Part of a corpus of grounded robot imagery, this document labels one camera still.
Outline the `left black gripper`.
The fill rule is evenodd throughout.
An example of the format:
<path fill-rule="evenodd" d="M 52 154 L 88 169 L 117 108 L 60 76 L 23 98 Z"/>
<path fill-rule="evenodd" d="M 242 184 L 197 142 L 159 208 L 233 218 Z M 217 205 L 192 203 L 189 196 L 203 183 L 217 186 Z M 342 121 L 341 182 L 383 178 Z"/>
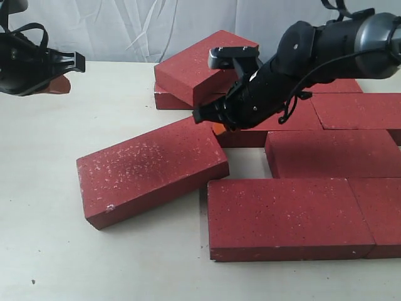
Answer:
<path fill-rule="evenodd" d="M 39 45 L 19 31 L 1 34 L 1 92 L 25 96 L 38 90 L 45 94 L 68 94 L 71 83 L 64 75 L 70 71 L 84 73 L 85 57 L 79 52 L 48 49 L 48 37 Z"/>

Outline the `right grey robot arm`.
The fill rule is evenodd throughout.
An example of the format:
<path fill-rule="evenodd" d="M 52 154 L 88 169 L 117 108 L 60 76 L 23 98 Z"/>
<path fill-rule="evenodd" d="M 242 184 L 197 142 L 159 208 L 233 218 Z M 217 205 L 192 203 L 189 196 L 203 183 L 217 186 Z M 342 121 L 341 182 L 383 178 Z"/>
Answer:
<path fill-rule="evenodd" d="M 400 18 L 378 13 L 320 27 L 299 21 L 267 62 L 261 62 L 255 47 L 220 46 L 210 50 L 208 65 L 233 69 L 238 80 L 224 96 L 197 107 L 195 123 L 215 122 L 235 131 L 277 115 L 283 124 L 316 84 L 393 76 L 400 68 Z"/>

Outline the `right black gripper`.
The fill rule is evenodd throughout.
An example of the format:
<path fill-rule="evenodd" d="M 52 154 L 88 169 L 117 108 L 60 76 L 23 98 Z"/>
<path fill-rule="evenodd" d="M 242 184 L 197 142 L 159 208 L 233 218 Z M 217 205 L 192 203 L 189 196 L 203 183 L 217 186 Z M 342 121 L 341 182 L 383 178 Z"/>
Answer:
<path fill-rule="evenodd" d="M 298 78 L 279 71 L 277 58 L 267 61 L 255 74 L 237 82 L 226 98 L 218 98 L 192 111 L 196 124 L 215 122 L 215 135 L 227 132 L 226 127 L 250 129 L 270 118 L 282 109 Z"/>

